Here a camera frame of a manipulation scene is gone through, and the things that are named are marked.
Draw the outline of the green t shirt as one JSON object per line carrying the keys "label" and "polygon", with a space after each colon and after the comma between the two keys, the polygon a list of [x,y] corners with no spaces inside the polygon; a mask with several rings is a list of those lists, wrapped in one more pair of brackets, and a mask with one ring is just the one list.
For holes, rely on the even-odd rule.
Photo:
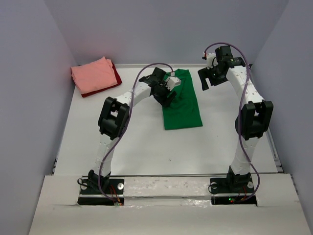
{"label": "green t shirt", "polygon": [[165,130],[202,127],[197,96],[189,70],[177,69],[175,76],[181,84],[173,89],[176,96],[169,107],[162,108]]}

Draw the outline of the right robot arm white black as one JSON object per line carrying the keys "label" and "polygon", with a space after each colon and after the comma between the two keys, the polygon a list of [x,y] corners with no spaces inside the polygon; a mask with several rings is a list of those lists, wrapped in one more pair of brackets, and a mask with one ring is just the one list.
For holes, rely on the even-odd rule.
{"label": "right robot arm white black", "polygon": [[246,57],[241,53],[234,57],[232,49],[238,48],[229,43],[215,43],[215,52],[204,51],[203,60],[207,65],[198,71],[202,90],[211,86],[230,82],[238,99],[238,115],[235,130],[238,145],[234,159],[224,178],[210,180],[208,190],[211,194],[232,194],[248,192],[255,194],[258,186],[252,181],[251,171],[256,168],[252,163],[255,147],[269,128],[274,105],[266,101],[251,81],[251,69]]}

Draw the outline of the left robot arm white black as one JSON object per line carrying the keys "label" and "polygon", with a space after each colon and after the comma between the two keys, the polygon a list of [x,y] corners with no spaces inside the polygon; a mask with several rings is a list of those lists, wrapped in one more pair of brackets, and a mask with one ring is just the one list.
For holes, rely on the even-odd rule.
{"label": "left robot arm white black", "polygon": [[95,165],[88,172],[88,186],[95,192],[105,194],[108,189],[114,149],[128,128],[135,105],[152,96],[161,106],[168,107],[177,95],[174,88],[180,85],[181,80],[174,72],[155,68],[152,74],[137,77],[128,92],[105,99],[98,120],[99,150]]}

